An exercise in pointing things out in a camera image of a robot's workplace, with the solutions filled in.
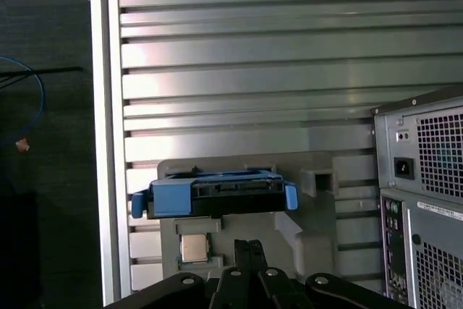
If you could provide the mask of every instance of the metal case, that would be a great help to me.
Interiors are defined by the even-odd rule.
[[[463,238],[459,237],[463,206],[400,190],[381,190],[381,201],[388,200],[402,204],[408,304],[417,309],[463,308]],[[395,274],[400,265],[389,261],[385,217],[383,211],[386,290],[398,300]]]
[[[373,110],[389,297],[463,308],[463,88]]]
[[[334,156],[340,273],[382,292],[370,109],[462,81],[462,7],[92,0],[103,302],[165,276],[159,222],[130,216],[160,162],[312,151]]]
[[[457,86],[374,110],[380,188],[463,203],[462,96]]]

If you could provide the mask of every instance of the metal frame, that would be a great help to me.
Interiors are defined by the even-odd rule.
[[[108,5],[109,0],[90,3],[103,305],[121,298]]]
[[[463,85],[453,85],[447,88],[442,88],[431,93],[426,93],[421,96],[404,99],[396,103],[388,103],[377,108],[372,109],[373,115],[382,115],[394,111],[405,110],[409,108],[416,108],[432,103],[448,101],[453,98],[463,96]]]
[[[114,175],[116,193],[117,233],[121,296],[132,294],[129,254],[129,223],[127,215],[127,183],[124,144],[124,112],[122,99],[121,38],[119,0],[108,0],[109,45],[111,60],[111,93],[114,141]]]

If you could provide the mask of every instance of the ventilation grille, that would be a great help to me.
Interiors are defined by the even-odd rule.
[[[463,114],[421,119],[417,128],[423,189],[463,198]]]
[[[463,262],[457,257],[424,243],[417,251],[420,309],[463,308]]]

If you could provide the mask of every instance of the black mounting arm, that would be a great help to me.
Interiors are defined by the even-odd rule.
[[[196,274],[179,273],[106,308],[409,308],[330,274],[314,274],[300,284],[281,269],[268,267],[258,240],[235,240],[234,263],[220,279],[205,282]]]

